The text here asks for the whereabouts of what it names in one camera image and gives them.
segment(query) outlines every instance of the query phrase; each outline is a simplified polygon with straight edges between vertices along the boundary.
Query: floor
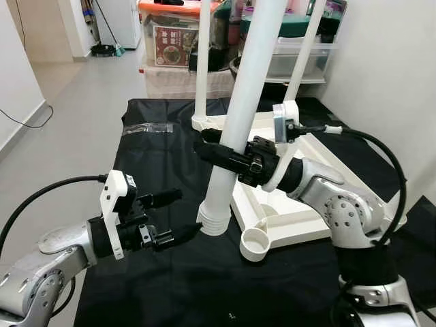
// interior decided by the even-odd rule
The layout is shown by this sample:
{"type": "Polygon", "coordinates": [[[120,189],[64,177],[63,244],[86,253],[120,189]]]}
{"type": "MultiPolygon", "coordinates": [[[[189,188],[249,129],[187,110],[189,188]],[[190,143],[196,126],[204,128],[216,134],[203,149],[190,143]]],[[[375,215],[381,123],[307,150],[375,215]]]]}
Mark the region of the floor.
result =
{"type": "Polygon", "coordinates": [[[42,95],[49,104],[76,77],[85,63],[31,63],[42,95]]]}
{"type": "MultiPolygon", "coordinates": [[[[138,73],[143,50],[142,46],[121,58],[90,58],[56,69],[33,66],[55,114],[43,129],[29,130],[0,162],[0,223],[47,184],[111,169],[127,100],[146,97],[144,77],[138,73]]],[[[69,185],[32,204],[10,233],[0,271],[32,250],[48,230],[98,215],[100,187],[95,183],[69,185]]],[[[78,276],[73,300],[52,319],[50,327],[73,325],[83,279],[84,272],[78,276]]],[[[420,318],[423,326],[433,326],[422,314],[420,318]]]]}

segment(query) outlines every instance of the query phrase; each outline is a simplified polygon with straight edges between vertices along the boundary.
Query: white tube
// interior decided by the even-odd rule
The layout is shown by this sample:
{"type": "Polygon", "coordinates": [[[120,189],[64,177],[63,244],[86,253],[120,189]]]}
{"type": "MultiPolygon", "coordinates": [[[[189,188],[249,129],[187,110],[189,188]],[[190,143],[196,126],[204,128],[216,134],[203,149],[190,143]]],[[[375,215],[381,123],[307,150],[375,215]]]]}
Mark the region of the white tube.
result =
{"type": "MultiPolygon", "coordinates": [[[[245,149],[286,4],[287,0],[256,2],[220,142],[238,153],[245,149]]],[[[197,216],[197,221],[203,223],[203,233],[216,236],[227,230],[235,182],[234,173],[213,168],[197,216]]]]}
{"type": "Polygon", "coordinates": [[[198,60],[196,106],[193,121],[206,121],[207,71],[209,60],[209,30],[211,27],[211,0],[202,0],[198,30],[198,60]]]}
{"type": "Polygon", "coordinates": [[[302,41],[301,50],[298,54],[297,62],[294,66],[294,71],[291,75],[289,86],[286,90],[285,101],[295,100],[300,87],[302,75],[305,72],[307,60],[311,54],[313,41],[315,40],[316,32],[320,25],[322,14],[324,13],[324,7],[326,6],[326,0],[317,0],[315,7],[312,11],[312,17],[309,22],[309,26],[306,30],[305,39],[302,41]]]}

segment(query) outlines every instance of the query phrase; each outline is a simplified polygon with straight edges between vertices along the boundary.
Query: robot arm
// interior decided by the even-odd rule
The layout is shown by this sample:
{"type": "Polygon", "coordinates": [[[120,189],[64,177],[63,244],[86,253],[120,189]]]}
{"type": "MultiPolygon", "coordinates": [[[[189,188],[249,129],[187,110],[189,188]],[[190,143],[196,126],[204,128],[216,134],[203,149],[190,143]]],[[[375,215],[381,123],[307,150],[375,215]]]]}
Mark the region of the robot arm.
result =
{"type": "Polygon", "coordinates": [[[17,261],[0,280],[0,327],[44,327],[64,287],[80,271],[128,251],[160,251],[192,239],[200,224],[158,234],[144,210],[181,198],[172,189],[136,196],[131,176],[112,170],[100,196],[102,216],[44,235],[37,249],[17,261]]]}
{"type": "Polygon", "coordinates": [[[334,310],[338,326],[419,326],[389,245],[377,246],[385,232],[385,213],[373,194],[321,163],[280,158],[274,143],[258,136],[247,143],[243,155],[217,144],[218,131],[205,130],[202,137],[210,142],[194,146],[202,159],[238,173],[242,183],[286,192],[327,223],[341,273],[341,307],[334,310]]]}

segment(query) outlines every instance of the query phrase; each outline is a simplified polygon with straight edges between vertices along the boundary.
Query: plastic storage box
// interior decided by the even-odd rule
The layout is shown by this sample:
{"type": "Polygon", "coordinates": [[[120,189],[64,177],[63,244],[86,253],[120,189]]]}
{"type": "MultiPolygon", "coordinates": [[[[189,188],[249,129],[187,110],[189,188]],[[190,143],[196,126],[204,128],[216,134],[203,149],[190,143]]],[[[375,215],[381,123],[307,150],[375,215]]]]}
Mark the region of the plastic storage box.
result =
{"type": "MultiPolygon", "coordinates": [[[[196,74],[187,69],[142,65],[146,92],[152,99],[195,99],[196,74]]],[[[229,69],[207,76],[207,98],[232,95],[234,79],[229,69]]]]}
{"type": "MultiPolygon", "coordinates": [[[[198,32],[200,1],[184,5],[161,5],[140,0],[146,56],[143,63],[165,67],[187,67],[192,43],[198,32]]],[[[211,3],[211,11],[219,3],[211,3]]]]}
{"type": "MultiPolygon", "coordinates": [[[[289,80],[294,70],[298,54],[300,53],[303,40],[303,37],[279,37],[271,58],[271,64],[266,77],[267,80],[275,78],[289,80]]],[[[336,47],[336,44],[319,43],[319,41],[320,38],[317,37],[312,46],[303,78],[308,79],[312,77],[316,79],[323,78],[324,76],[328,56],[336,47]]]]}

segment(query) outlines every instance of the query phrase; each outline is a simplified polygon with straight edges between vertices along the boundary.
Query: black clamp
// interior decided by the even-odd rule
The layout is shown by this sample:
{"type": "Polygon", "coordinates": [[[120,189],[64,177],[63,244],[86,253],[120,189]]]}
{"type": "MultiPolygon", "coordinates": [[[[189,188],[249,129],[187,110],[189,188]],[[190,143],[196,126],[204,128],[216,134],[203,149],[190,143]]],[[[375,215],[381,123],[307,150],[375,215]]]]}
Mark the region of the black clamp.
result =
{"type": "MultiPolygon", "coordinates": [[[[201,223],[185,225],[174,230],[158,233],[154,225],[147,224],[149,218],[145,211],[149,208],[167,206],[182,198],[180,189],[170,189],[156,194],[146,194],[131,201],[129,197],[124,204],[130,203],[130,208],[123,206],[119,211],[120,224],[116,226],[123,250],[137,251],[151,247],[155,251],[161,251],[174,247],[194,238],[202,227],[201,223]]],[[[89,220],[93,240],[93,248],[98,258],[104,258],[112,254],[109,235],[101,217],[89,220]]]]}
{"type": "Polygon", "coordinates": [[[218,144],[220,137],[221,131],[217,129],[203,130],[200,140],[194,142],[195,152],[204,161],[237,173],[238,180],[244,184],[256,187],[271,179],[280,159],[274,142],[255,136],[241,155],[218,144]]]}

